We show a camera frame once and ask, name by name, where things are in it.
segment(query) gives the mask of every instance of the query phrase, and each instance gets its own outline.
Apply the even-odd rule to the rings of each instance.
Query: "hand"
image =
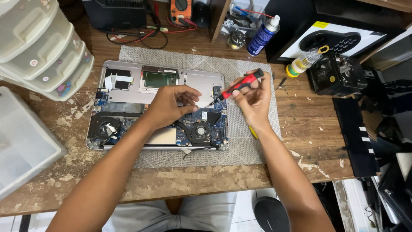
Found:
[[[187,85],[163,86],[157,91],[149,108],[139,118],[151,125],[153,130],[169,126],[181,116],[196,112],[195,102],[202,94]],[[186,106],[178,107],[177,100]]]
[[[252,74],[257,69],[248,71],[246,74]],[[270,87],[270,74],[264,72],[262,81],[254,81],[250,88],[245,87],[240,91],[233,91],[232,95],[236,100],[237,104],[243,110],[243,116],[246,123],[251,126],[256,132],[270,129],[272,130],[269,123],[269,104],[271,98],[271,87]],[[236,85],[243,80],[243,77],[237,78],[235,81],[230,83],[229,88]]]

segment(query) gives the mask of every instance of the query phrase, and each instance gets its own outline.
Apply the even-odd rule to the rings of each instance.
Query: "gray shorts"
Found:
[[[118,205],[102,232],[229,232],[236,197],[237,192],[185,197],[178,215],[170,214],[164,200]]]

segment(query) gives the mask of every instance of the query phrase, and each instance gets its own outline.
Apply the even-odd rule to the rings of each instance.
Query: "blue spray can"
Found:
[[[267,19],[265,23],[260,26],[246,48],[250,55],[257,56],[276,32],[279,31],[279,20],[279,15],[276,15],[274,18]]]

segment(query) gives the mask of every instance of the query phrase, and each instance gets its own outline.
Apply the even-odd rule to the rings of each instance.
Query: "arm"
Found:
[[[200,95],[187,85],[160,88],[149,109],[64,200],[47,232],[96,232],[101,229],[121,199],[146,140],[156,129],[196,111],[194,101],[198,101]],[[178,107],[177,99],[190,105]]]
[[[236,90],[233,96],[244,112],[246,123],[259,138],[272,184],[288,213],[291,231],[335,231],[314,187],[270,126],[270,75],[265,73],[261,83],[256,81],[251,87]]]

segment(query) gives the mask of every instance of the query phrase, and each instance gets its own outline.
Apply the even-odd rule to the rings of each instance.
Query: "blue circuit board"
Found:
[[[220,95],[222,87],[214,86],[213,87],[213,96],[216,98]],[[105,112],[110,109],[111,102],[108,102],[108,93],[107,89],[98,89],[95,103],[93,107],[92,117],[95,116],[99,112]],[[143,113],[149,107],[148,104],[141,104],[141,111],[138,113]],[[121,122],[120,130],[116,133],[113,137],[111,137],[108,141],[104,139],[95,138],[93,142],[102,142],[104,141],[105,144],[114,145],[116,144],[121,137],[126,133],[126,131],[131,127],[131,125],[137,120],[134,117],[122,117],[117,116]],[[229,138],[227,137],[227,108],[226,108],[226,100],[217,102],[214,105],[214,108],[199,108],[197,112],[189,113],[184,115],[179,119],[179,121],[186,126],[190,131],[194,127],[193,125],[196,123],[203,123],[203,125],[207,125],[209,128],[210,133],[210,145],[211,146],[222,146],[222,144],[227,143]],[[176,145],[177,146],[188,146],[191,144],[189,138],[187,137],[186,132],[183,128],[178,125],[170,125],[167,128],[176,128]]]

